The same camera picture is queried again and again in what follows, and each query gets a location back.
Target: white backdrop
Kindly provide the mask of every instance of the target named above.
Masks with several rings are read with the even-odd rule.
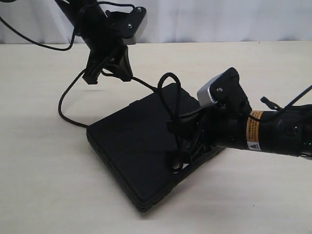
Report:
[[[312,40],[312,0],[113,2],[147,8],[148,26],[139,40],[143,43]],[[33,40],[44,43],[68,43],[70,40],[73,28],[53,0],[0,3],[0,15]],[[0,42],[26,43],[2,24]]]

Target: black square base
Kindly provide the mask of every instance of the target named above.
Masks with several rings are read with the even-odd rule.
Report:
[[[163,93],[174,110],[176,84],[164,87]],[[180,114],[198,108],[198,101],[182,90]],[[158,95],[151,94],[87,128],[90,144],[140,212],[149,210],[194,170],[223,150],[215,147],[174,174],[166,163],[167,151],[176,149],[175,138],[166,128],[169,119]]]

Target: white tabletop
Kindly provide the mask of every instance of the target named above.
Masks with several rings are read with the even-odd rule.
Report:
[[[1,234],[312,234],[312,161],[291,156],[227,149],[150,212],[137,212],[85,129],[57,115],[88,55],[81,44],[69,52],[0,46]],[[175,73],[194,97],[232,66],[252,107],[267,110],[262,96],[284,106],[311,84],[312,42],[138,44],[130,62],[153,85]],[[147,94],[134,81],[80,80],[63,110],[91,124]]]

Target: warning triangle symbol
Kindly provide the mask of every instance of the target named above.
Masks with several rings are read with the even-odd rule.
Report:
[[[258,146],[255,144],[255,145],[251,145],[250,147],[254,148],[254,149],[258,149]]]

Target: warning label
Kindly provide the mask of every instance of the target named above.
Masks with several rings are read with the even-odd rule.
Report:
[[[251,116],[260,119],[263,111],[252,111]],[[259,122],[248,118],[246,127],[246,140],[250,150],[261,151],[259,145]]]

